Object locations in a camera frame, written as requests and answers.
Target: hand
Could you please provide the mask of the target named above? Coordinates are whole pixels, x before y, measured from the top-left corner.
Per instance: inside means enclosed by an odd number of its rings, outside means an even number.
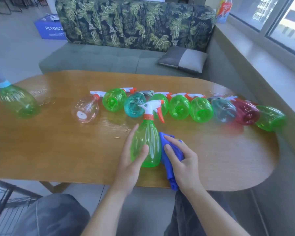
[[[131,162],[130,147],[133,135],[138,129],[138,126],[139,124],[135,125],[126,138],[122,152],[120,154],[115,180],[111,186],[112,189],[121,192],[125,196],[132,192],[133,187],[137,183],[141,165],[149,152],[148,145],[143,145],[140,155],[133,162]]]
[[[184,142],[180,142],[170,136],[164,136],[166,140],[176,145],[184,154],[181,162],[175,155],[173,148],[166,144],[164,150],[173,166],[176,182],[184,195],[193,190],[204,189],[199,179],[198,155]]]

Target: leaf-patterned backrest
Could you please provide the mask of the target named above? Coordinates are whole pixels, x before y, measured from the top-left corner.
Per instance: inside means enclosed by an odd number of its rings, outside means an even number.
[[[139,0],[57,0],[56,8],[71,43],[163,52],[204,51],[216,15],[207,6]]]

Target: window glass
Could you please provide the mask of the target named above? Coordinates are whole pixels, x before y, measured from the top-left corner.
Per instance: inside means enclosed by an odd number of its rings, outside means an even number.
[[[278,0],[232,0],[231,14],[261,30]]]
[[[295,0],[270,37],[295,52]]]

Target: blue box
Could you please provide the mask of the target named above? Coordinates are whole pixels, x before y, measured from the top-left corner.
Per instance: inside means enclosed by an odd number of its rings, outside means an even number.
[[[50,15],[37,20],[35,26],[42,39],[67,39],[60,21],[53,21]]]

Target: finger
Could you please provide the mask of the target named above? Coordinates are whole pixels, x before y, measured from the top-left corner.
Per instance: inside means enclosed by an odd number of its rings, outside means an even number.
[[[185,143],[182,143],[182,142],[178,141],[177,139],[172,138],[170,136],[164,136],[164,138],[167,141],[176,145],[182,151],[182,153],[185,155],[185,158],[188,158],[189,154],[193,153],[193,151]]]
[[[181,162],[179,161],[178,157],[176,156],[173,148],[171,148],[171,146],[169,146],[169,144],[166,144],[164,146],[164,150],[165,150],[165,152],[166,152],[166,154],[173,166],[178,166],[179,164],[181,164]]]
[[[135,168],[140,168],[143,161],[146,159],[148,152],[149,152],[149,146],[143,145],[139,156],[131,163],[131,165],[133,165],[133,167]]]
[[[127,138],[126,138],[126,141],[124,143],[124,147],[122,148],[123,149],[122,151],[129,151],[130,150],[134,133],[136,132],[138,127],[139,127],[139,124],[136,124],[134,126],[134,128],[132,128],[132,130],[129,132],[129,134],[128,134]]]

